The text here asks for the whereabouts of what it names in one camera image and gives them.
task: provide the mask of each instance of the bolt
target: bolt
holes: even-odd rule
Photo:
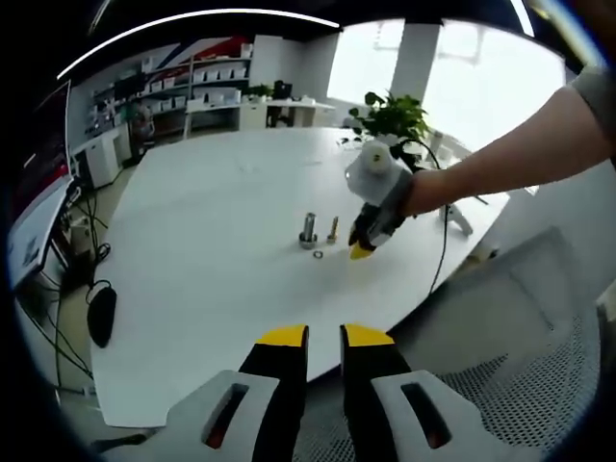
[[[331,222],[331,230],[329,231],[329,236],[327,236],[327,243],[335,244],[336,239],[338,239],[338,217],[334,217],[334,220]]]
[[[317,235],[313,234],[315,230],[315,218],[317,216],[312,213],[307,213],[304,220],[304,230],[299,233],[299,245],[302,248],[310,249],[317,244]]]

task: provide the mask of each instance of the white cabinet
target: white cabinet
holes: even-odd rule
[[[266,128],[268,107],[265,104],[243,104],[240,106],[238,128],[260,130]]]

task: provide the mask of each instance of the computer mouse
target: computer mouse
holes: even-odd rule
[[[92,340],[101,348],[106,347],[112,337],[116,300],[116,291],[104,287],[92,298],[88,308],[88,331]]]

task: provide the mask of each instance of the white pillar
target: white pillar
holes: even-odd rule
[[[424,99],[440,30],[438,24],[404,25],[391,87],[394,96],[410,94]]]

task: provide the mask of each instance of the shelf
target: shelf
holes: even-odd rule
[[[247,77],[243,77],[241,79],[225,79],[225,80],[206,80],[204,82],[194,82],[192,84],[193,87],[202,87],[204,85],[220,85],[220,84],[230,84],[233,82],[247,82],[248,78]],[[136,96],[135,99],[144,99],[144,98],[148,98],[152,95],[156,95],[159,93],[165,93],[167,91],[173,91],[173,90],[183,90],[183,89],[187,89],[189,87],[189,84],[182,84],[182,85],[176,85],[174,87],[170,87],[168,89],[162,89],[162,90],[157,90],[157,91],[151,91],[150,93],[145,93],[142,94],[141,96]]]
[[[225,79],[225,80],[205,80],[203,82],[193,82],[193,87],[201,87],[203,85],[214,85],[214,84],[228,84],[230,82],[247,82],[247,77],[242,77],[241,79]]]
[[[181,69],[183,67],[190,67],[190,66],[191,66],[190,63],[170,65],[167,67],[163,67],[162,69],[154,69],[154,70],[150,70],[149,72],[144,72],[144,74],[145,75],[160,74],[162,72],[168,72],[170,70]]]
[[[171,114],[171,113],[175,113],[178,111],[186,111],[186,106],[182,107],[182,108],[171,108],[171,109],[167,109],[166,111],[160,111],[159,113],[152,113],[152,116],[162,116],[164,114]]]
[[[220,63],[236,63],[241,61],[251,61],[252,58],[214,58],[212,60],[193,61],[193,64],[220,64]]]

